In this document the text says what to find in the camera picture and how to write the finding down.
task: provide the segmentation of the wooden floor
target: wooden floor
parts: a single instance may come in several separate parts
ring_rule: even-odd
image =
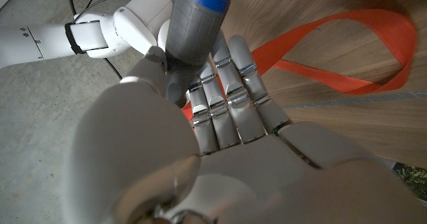
[[[427,168],[427,0],[232,0],[223,29],[255,49],[304,23],[363,8],[396,11],[414,22],[418,44],[403,88],[353,96],[278,69],[263,79],[294,121],[324,124],[381,157]],[[377,36],[355,21],[320,26],[283,59],[377,83],[400,69]]]

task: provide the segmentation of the gray floor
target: gray floor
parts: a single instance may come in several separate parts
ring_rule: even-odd
[[[89,0],[75,0],[77,12]],[[96,10],[115,11],[125,1]],[[67,23],[68,0],[10,0],[0,26]],[[142,55],[111,58],[125,74]],[[0,223],[63,223],[61,168],[82,112],[117,76],[103,60],[86,55],[0,69]]]

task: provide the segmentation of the orange ribbon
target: orange ribbon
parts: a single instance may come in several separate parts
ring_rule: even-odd
[[[339,19],[358,21],[369,27],[390,50],[402,65],[400,72],[389,82],[379,85],[370,81],[347,77],[341,74],[306,67],[299,63],[284,61],[281,58],[303,37],[316,27]],[[412,56],[416,46],[416,30],[405,16],[381,9],[362,9],[325,17],[323,19],[296,27],[252,52],[257,69],[264,74],[271,67],[289,71],[323,83],[339,92],[353,95],[377,93],[401,88],[408,80]],[[188,120],[193,117],[191,107],[182,110]]]

